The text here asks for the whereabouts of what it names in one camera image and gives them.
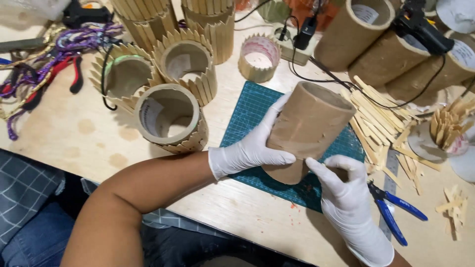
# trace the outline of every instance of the white paper label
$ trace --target white paper label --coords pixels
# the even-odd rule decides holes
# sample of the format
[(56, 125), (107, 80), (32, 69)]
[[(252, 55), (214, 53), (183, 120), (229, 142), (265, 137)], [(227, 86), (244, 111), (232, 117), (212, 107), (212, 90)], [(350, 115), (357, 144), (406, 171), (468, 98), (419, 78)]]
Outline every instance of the white paper label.
[(376, 12), (376, 10), (370, 7), (367, 7), (365, 5), (361, 5), (361, 4), (352, 5), (351, 9), (353, 10), (353, 13), (355, 14), (357, 18), (361, 19), (363, 22), (366, 22), (368, 24), (373, 24), (373, 22), (379, 16), (379, 13)]
[(157, 117), (162, 109), (163, 106), (160, 103), (153, 98), (147, 98), (140, 110), (140, 122), (151, 135), (157, 137), (160, 137), (157, 133)]
[(411, 46), (417, 48), (417, 49), (420, 49), (420, 50), (424, 50), (424, 51), (427, 51), (427, 48), (425, 46), (423, 46), (419, 40), (417, 40), (414, 36), (410, 35), (410, 34), (407, 34), (406, 36), (403, 37), (403, 39), (408, 43), (410, 44)]
[(457, 61), (465, 67), (475, 68), (475, 53), (466, 43), (454, 40), (454, 48), (450, 51)]
[(191, 69), (191, 59), (189, 54), (182, 54), (170, 61), (167, 66), (168, 75), (175, 79), (180, 79)]

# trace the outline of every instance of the power strip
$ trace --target power strip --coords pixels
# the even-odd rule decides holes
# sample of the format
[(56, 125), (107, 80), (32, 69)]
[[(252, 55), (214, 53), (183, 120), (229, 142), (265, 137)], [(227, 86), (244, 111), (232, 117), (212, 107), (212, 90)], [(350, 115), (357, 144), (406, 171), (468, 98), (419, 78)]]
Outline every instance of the power strip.
[[(274, 41), (280, 45), (282, 50), (281, 58), (291, 62), (292, 55), (294, 54), (293, 40), (294, 37), (297, 35), (297, 28), (287, 27), (287, 33), (285, 34), (284, 40), (279, 41), (280, 33), (282, 32), (284, 25), (280, 22), (276, 22), (273, 25), (274, 27), (272, 32), (274, 34)], [(314, 35), (310, 39), (307, 49), (296, 49), (294, 63), (301, 66), (305, 66), (310, 56), (314, 53), (315, 47), (317, 46), (317, 41), (318, 40)]]

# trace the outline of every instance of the green object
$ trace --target green object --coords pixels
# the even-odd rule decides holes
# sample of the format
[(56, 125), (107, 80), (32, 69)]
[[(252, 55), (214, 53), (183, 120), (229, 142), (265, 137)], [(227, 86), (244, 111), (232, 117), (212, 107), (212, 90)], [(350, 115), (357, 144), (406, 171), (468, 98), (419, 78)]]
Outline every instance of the green object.
[(290, 15), (290, 7), (282, 0), (271, 0), (269, 3), (263, 5), (258, 10), (261, 17), (267, 22), (284, 22)]
[[(247, 81), (234, 108), (220, 147), (230, 146), (244, 138), (261, 122), (269, 107), (281, 95), (283, 94), (280, 92)], [(319, 162), (323, 162), (326, 158), (336, 154), (349, 156), (361, 162), (364, 161), (363, 147), (350, 125), (344, 128)], [(320, 206), (322, 189), (318, 178), (313, 173), (309, 173), (299, 184), (295, 185), (283, 184), (272, 179), (261, 167), (251, 168), (228, 176), (295, 204), (322, 212)]]

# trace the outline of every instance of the metal ruler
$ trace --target metal ruler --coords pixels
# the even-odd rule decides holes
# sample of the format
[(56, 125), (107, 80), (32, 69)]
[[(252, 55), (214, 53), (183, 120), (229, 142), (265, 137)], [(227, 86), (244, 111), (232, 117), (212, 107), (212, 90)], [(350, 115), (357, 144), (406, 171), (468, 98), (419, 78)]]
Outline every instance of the metal ruler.
[[(399, 155), (399, 152), (390, 149), (388, 151), (388, 157), (386, 160), (386, 167), (396, 176), (398, 175), (398, 168), (399, 168), (399, 161), (396, 158), (397, 155)], [(396, 195), (396, 187), (397, 187), (396, 183), (387, 174), (384, 174), (383, 189), (393, 195)], [(386, 204), (394, 208), (394, 204), (392, 204), (391, 202), (386, 201)], [(383, 231), (384, 235), (388, 238), (388, 240), (391, 241), (392, 232), (389, 229), (388, 225), (386, 224), (386, 221), (384, 220), (382, 215), (380, 216), (380, 228)]]

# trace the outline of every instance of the roll of tape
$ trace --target roll of tape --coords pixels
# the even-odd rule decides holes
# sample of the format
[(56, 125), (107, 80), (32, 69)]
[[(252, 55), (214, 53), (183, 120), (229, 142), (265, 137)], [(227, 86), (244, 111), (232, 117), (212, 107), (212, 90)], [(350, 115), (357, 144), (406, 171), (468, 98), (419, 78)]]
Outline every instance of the roll of tape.
[(118, 16), (135, 43), (146, 51), (152, 51), (157, 40), (162, 41), (163, 36), (168, 31), (178, 28), (171, 5), (168, 5), (163, 12), (149, 20), (134, 21), (120, 14)]
[(234, 47), (234, 6), (215, 15), (202, 15), (182, 6), (188, 28), (204, 35), (214, 52), (214, 64), (228, 60)]
[(233, 0), (181, 0), (182, 6), (189, 10), (203, 14), (213, 15), (226, 11), (234, 6)]
[(118, 14), (133, 21), (153, 19), (170, 5), (169, 0), (111, 0), (111, 3)]
[[(208, 104), (215, 97), (218, 84), (213, 49), (204, 35), (190, 29), (168, 32), (162, 42), (157, 42), (153, 58), (164, 81), (190, 90), (200, 106)], [(198, 76), (188, 81), (182, 79), (190, 72), (198, 73)]]
[(133, 113), (138, 97), (134, 96), (142, 86), (149, 84), (163, 84), (163, 80), (153, 70), (152, 58), (145, 50), (138, 46), (128, 44), (113, 45), (110, 55), (105, 59), (105, 54), (96, 57), (92, 63), (91, 77), (93, 86), (102, 94), (101, 76), (104, 61), (104, 89), (106, 99)]
[[(259, 68), (251, 65), (245, 56), (255, 52), (264, 54), (270, 60), (272, 66)], [(280, 46), (272, 40), (271, 36), (254, 34), (246, 38), (242, 44), (237, 64), (244, 78), (256, 83), (263, 83), (270, 80), (274, 75), (277, 65), (279, 65), (280, 56)]]
[(142, 136), (175, 154), (201, 151), (208, 126), (198, 101), (177, 84), (153, 86), (137, 101), (134, 119)]

